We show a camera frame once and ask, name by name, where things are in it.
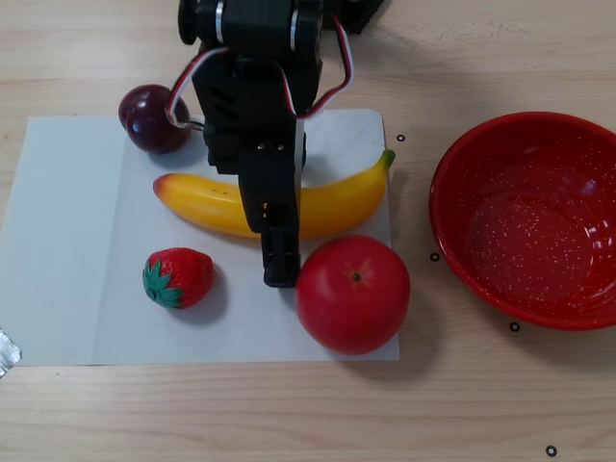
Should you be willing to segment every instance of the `aluminum foil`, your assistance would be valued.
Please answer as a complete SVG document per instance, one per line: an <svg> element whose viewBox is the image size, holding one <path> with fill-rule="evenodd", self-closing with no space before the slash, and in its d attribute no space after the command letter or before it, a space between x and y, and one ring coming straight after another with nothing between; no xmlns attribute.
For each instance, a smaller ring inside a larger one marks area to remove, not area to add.
<svg viewBox="0 0 616 462"><path fill-rule="evenodd" d="M21 350L7 334L0 329L0 378L19 362Z"/></svg>

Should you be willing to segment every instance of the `red and white wire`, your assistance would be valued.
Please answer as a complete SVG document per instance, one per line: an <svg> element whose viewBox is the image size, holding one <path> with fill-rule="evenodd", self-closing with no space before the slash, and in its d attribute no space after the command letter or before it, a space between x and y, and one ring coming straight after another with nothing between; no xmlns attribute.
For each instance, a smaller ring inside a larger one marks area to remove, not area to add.
<svg viewBox="0 0 616 462"><path fill-rule="evenodd" d="M194 74L199 70L199 68L201 68L205 64L205 62L213 56L228 53L229 51L229 47L226 46L222 48L215 48L210 51L204 51L194 57L194 59L189 63L189 65L186 66L180 77L175 82L175 85L173 85L173 89L171 90L171 96L167 102L167 118L171 125L180 128L191 127L194 130L203 131L203 123L199 120L191 118L189 120L178 120L175 113L175 108L177 107L177 104L180 101L180 97L186 89L186 86L193 79Z"/></svg>
<svg viewBox="0 0 616 462"><path fill-rule="evenodd" d="M343 56L343 64L345 65L345 80L340 86L326 92L319 99L319 101L305 114L298 115L297 111L295 110L293 94L291 92L291 88L289 87L287 75L285 74L285 71L282 69L282 67L278 66L278 69L280 69L280 74L282 76L282 85L285 91L287 109L297 120L307 120L309 118L319 115L325 110L325 108L327 108L331 103L334 102L334 100L338 97L340 93L350 89L353 86L353 82L355 81L355 63L353 62L353 55L350 50L350 44L348 43L347 32L345 32L345 28L341 24L338 17L334 15L332 16L334 18L334 22L336 23L338 44L340 46L340 51Z"/></svg>
<svg viewBox="0 0 616 462"><path fill-rule="evenodd" d="M311 109L309 109L306 113L299 115L295 109L295 104L293 101L293 93L291 91L291 87L289 86L289 81L287 80L287 75L285 74L284 69L276 62L274 64L280 70L280 76L282 80L283 90L285 91L285 103L287 105L287 110L291 115L293 115L297 120L306 120L308 118L317 116L322 111L325 110L335 99L336 97L350 89L355 80L355 64L353 62L353 55L351 53L350 44L348 43L347 32L345 32L345 28L341 24L338 17L333 16L334 22L336 24L336 34L338 36L338 45L340 46L341 54L343 57L343 64L345 66L345 80L343 83L336 87L335 89L327 91L319 101L313 105ZM182 92L189 84L189 82L193 79L194 74L201 68L205 62L207 62L210 58L215 55L221 55L224 53L228 53L230 50L229 47L221 47L215 48L210 51L204 51L199 53L189 65L186 66L180 77L175 82L173 89L171 90L171 96L166 106L167 118L169 122L180 128L191 127L193 130L203 131L203 123L196 119L189 119L186 121L180 121L177 119L175 109L180 100L180 96Z"/></svg>

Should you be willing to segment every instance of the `white paper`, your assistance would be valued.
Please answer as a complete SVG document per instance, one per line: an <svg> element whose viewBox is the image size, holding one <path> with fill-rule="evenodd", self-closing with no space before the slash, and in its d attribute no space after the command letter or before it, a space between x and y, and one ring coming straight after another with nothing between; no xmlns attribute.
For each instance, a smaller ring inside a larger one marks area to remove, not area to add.
<svg viewBox="0 0 616 462"><path fill-rule="evenodd" d="M327 112L306 124L304 184L323 185L373 165L384 148L372 111ZM192 226L154 195L169 172L219 177L199 134L180 152L149 156L115 117L32 119L0 235L0 321L21 365L176 364L398 359L398 339L364 357L315 342L293 290L263 283L259 241ZM390 243L387 199L355 233ZM302 243L306 258L322 242ZM168 311L144 294L141 271L163 248L187 246L217 264L201 305Z"/></svg>

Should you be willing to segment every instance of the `fake fruit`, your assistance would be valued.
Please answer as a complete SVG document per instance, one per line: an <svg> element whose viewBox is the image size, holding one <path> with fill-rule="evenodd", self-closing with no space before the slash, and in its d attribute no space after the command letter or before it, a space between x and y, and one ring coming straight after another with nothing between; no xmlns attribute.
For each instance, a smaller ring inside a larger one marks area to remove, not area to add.
<svg viewBox="0 0 616 462"><path fill-rule="evenodd" d="M349 236L308 258L296 296L299 320L315 340L342 354L364 354L399 331L411 282L402 260L387 245Z"/></svg>
<svg viewBox="0 0 616 462"><path fill-rule="evenodd" d="M168 121L165 105L170 91L160 85L131 90L119 103L118 116L131 141L151 154L167 154L181 147L191 135L190 128L178 128ZM178 120L188 120L189 109L180 100Z"/></svg>
<svg viewBox="0 0 616 462"><path fill-rule="evenodd" d="M204 253L176 247L156 252L143 269L143 288L152 301L165 308L194 306L214 283L214 264Z"/></svg>
<svg viewBox="0 0 616 462"><path fill-rule="evenodd" d="M380 204L394 151L386 150L371 168L320 188L301 190L299 237L339 234L366 221ZM154 182L154 193L167 207L194 224L258 238L246 222L240 189L196 175L171 173Z"/></svg>

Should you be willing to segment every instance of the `red tomato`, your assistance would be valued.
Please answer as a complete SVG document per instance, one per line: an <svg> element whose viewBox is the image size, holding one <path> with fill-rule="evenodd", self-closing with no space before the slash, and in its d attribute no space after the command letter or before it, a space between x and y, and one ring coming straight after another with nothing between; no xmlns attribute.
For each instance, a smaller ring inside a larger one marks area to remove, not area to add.
<svg viewBox="0 0 616 462"><path fill-rule="evenodd" d="M402 260L387 245L348 236L308 258L296 291L299 320L315 340L342 354L364 354L399 331L411 282Z"/></svg>

